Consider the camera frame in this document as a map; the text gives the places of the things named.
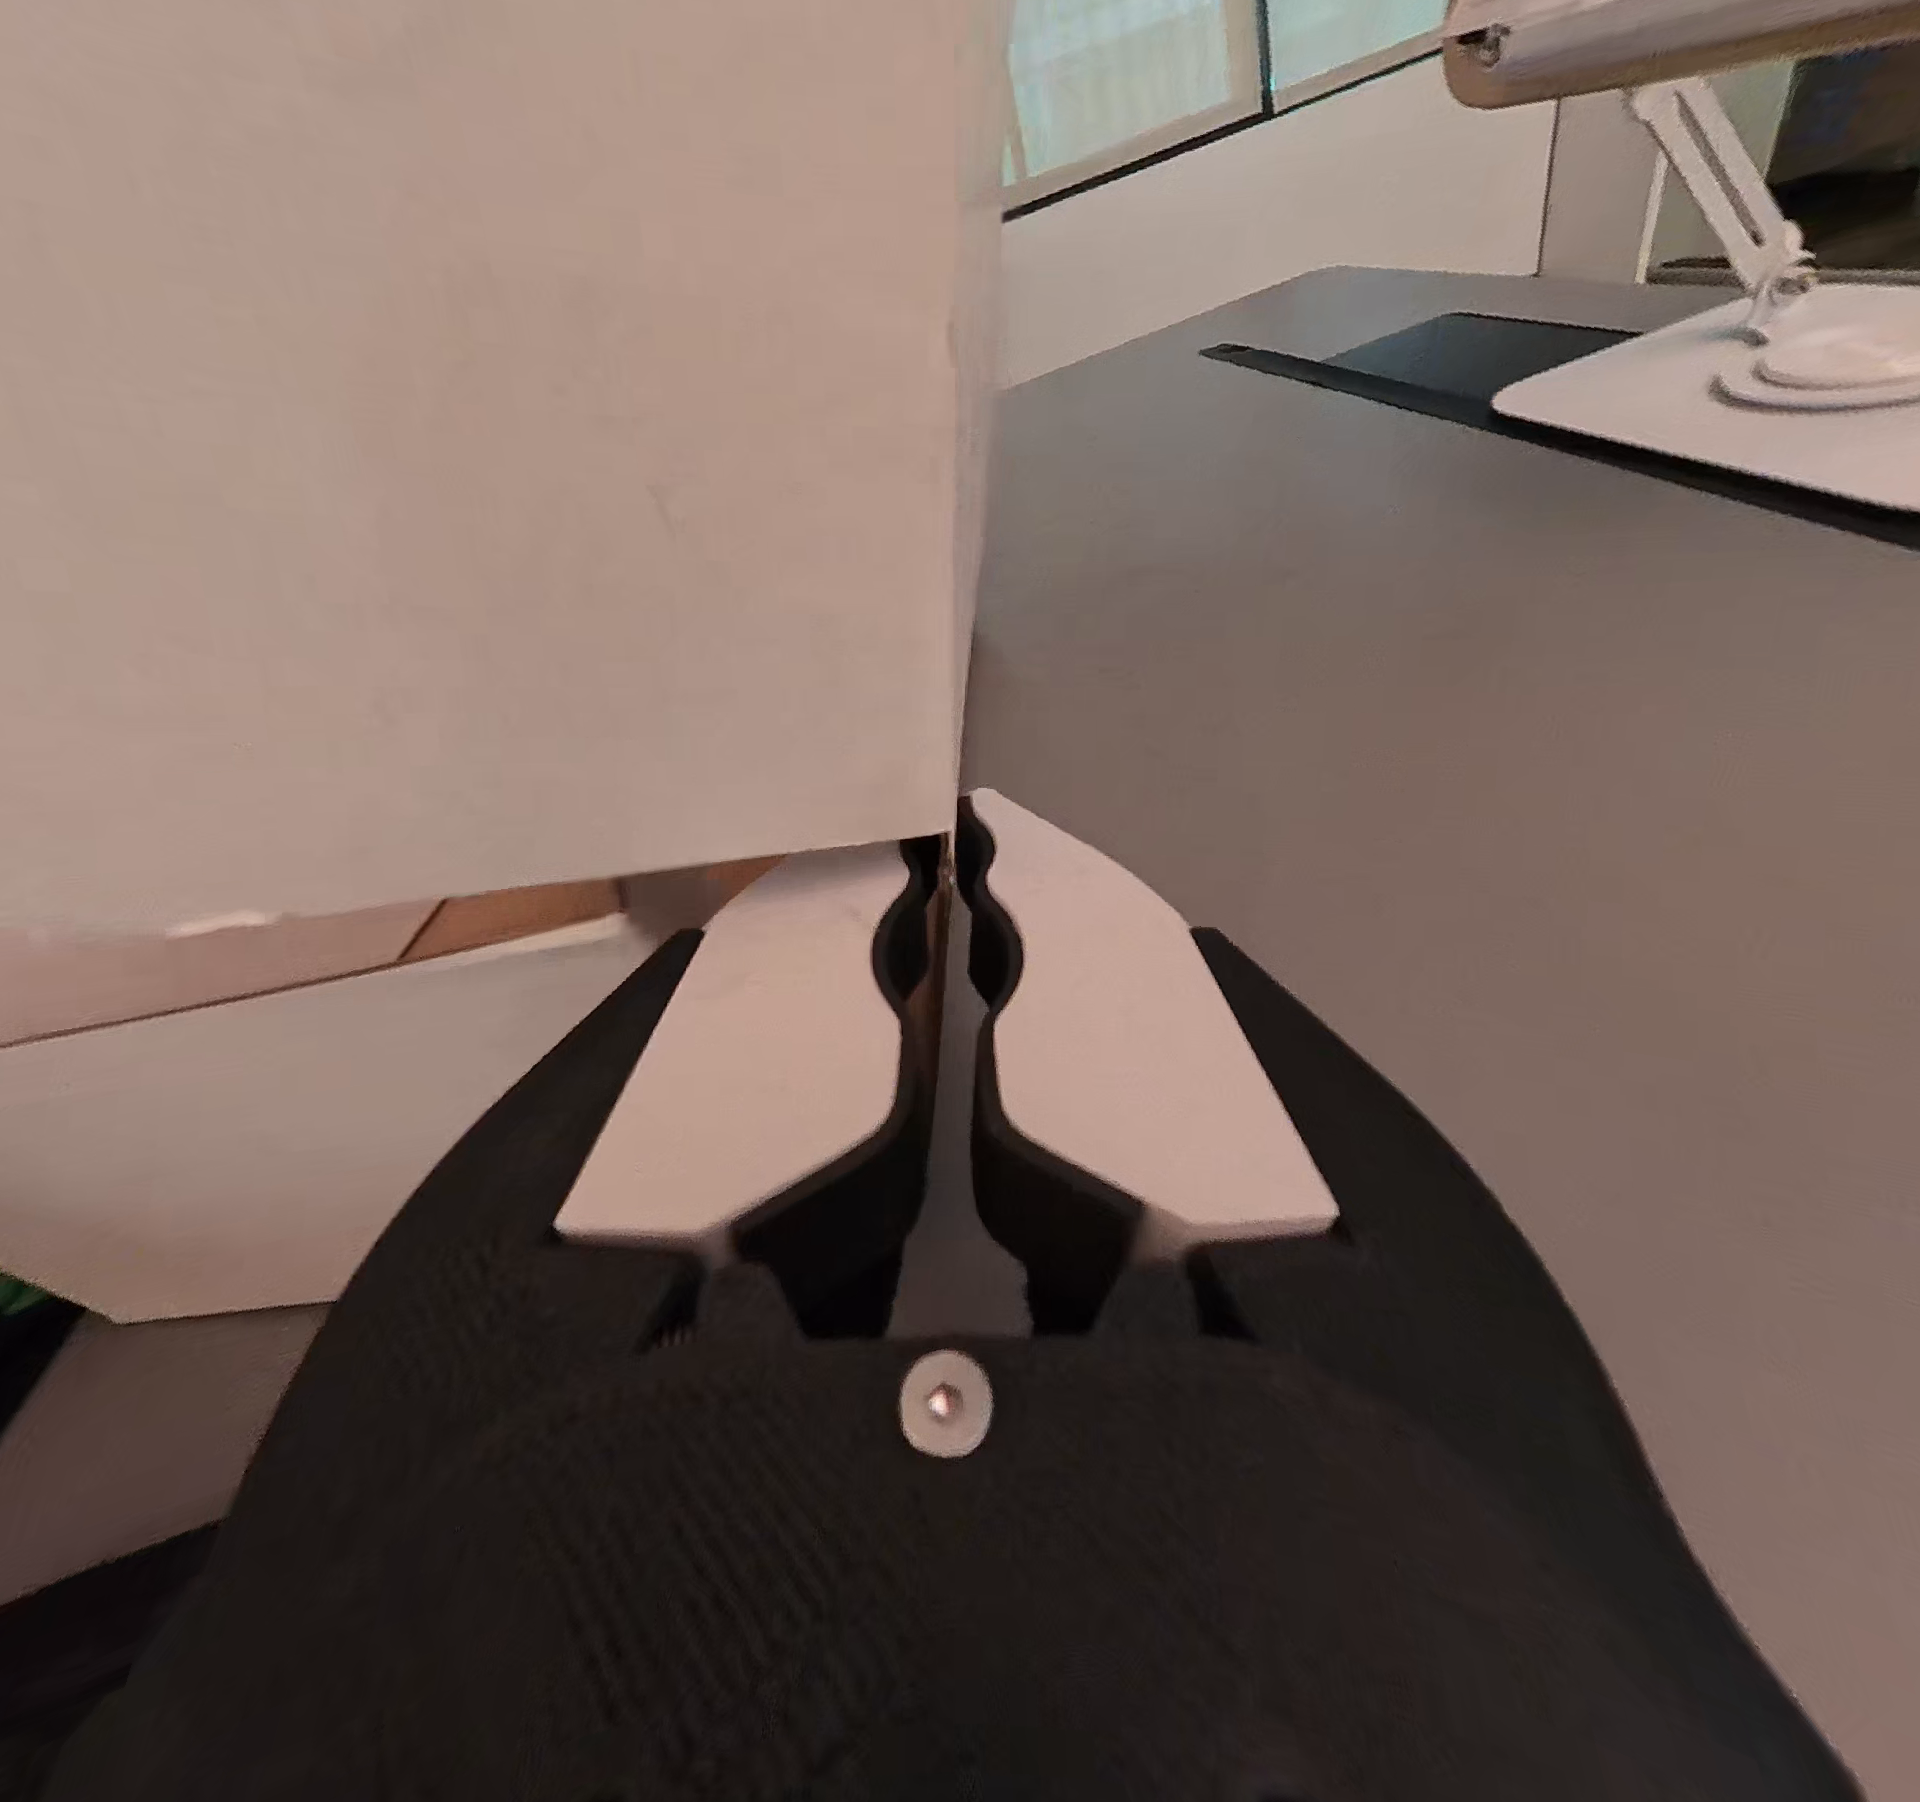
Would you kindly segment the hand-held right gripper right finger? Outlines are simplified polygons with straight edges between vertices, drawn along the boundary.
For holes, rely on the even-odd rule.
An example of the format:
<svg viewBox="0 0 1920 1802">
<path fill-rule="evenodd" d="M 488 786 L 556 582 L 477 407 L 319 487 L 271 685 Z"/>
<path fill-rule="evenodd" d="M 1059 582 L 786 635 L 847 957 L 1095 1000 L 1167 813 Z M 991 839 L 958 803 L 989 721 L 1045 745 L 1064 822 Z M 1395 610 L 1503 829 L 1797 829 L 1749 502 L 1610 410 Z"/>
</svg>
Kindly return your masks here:
<svg viewBox="0 0 1920 1802">
<path fill-rule="evenodd" d="M 958 808 L 981 1005 L 973 1202 L 1036 1334 L 1087 1334 L 1136 1267 L 1322 1238 L 1338 1205 L 1183 914 L 1012 798 Z"/>
</svg>

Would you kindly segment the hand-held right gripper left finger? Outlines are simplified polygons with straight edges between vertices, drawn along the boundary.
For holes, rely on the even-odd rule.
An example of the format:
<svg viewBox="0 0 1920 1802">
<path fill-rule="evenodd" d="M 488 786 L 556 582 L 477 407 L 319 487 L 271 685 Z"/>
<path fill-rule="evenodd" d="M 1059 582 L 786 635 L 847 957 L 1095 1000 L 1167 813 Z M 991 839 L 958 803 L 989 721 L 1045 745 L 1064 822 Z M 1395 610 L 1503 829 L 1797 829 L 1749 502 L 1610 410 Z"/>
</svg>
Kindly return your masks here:
<svg viewBox="0 0 1920 1802">
<path fill-rule="evenodd" d="M 642 878 L 694 945 L 556 1217 L 569 1245 L 768 1271 L 804 1334 L 878 1336 L 927 1188 L 948 839 Z"/>
</svg>

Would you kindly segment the white cardboard mailer box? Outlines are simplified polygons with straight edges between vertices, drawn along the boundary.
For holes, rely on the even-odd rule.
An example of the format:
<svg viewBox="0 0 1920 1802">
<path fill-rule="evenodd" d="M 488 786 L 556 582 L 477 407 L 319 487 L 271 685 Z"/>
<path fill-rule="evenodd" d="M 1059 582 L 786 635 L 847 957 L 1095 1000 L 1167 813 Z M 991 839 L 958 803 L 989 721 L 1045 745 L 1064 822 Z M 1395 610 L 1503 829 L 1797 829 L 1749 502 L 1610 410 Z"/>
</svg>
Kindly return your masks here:
<svg viewBox="0 0 1920 1802">
<path fill-rule="evenodd" d="M 1010 0 L 2 0 L 4 1272 L 333 1300 L 644 954 L 948 829 Z"/>
</svg>

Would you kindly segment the wooden document stand white base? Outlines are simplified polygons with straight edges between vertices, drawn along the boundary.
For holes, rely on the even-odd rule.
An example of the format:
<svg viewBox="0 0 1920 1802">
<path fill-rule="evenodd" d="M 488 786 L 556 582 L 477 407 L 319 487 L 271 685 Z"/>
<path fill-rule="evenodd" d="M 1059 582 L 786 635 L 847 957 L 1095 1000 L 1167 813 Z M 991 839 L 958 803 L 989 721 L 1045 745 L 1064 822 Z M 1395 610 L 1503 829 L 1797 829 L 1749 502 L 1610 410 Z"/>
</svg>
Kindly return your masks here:
<svg viewBox="0 0 1920 1802">
<path fill-rule="evenodd" d="M 1916 0 L 1593 0 L 1443 25 L 1469 109 L 1624 97 L 1727 254 L 1740 298 L 1522 379 L 1495 413 L 1580 446 L 1916 519 L 1916 289 L 1819 278 L 1710 76 L 1916 38 Z"/>
</svg>

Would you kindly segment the frosted glass window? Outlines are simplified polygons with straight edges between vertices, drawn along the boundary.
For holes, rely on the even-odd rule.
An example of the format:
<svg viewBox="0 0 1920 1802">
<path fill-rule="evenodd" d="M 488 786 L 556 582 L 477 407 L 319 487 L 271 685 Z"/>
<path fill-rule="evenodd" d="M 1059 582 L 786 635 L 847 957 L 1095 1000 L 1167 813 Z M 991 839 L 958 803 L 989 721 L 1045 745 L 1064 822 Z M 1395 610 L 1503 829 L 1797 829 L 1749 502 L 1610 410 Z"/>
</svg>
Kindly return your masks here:
<svg viewBox="0 0 1920 1802">
<path fill-rule="evenodd" d="M 1016 0 L 1010 211 L 1417 59 L 1449 0 Z"/>
</svg>

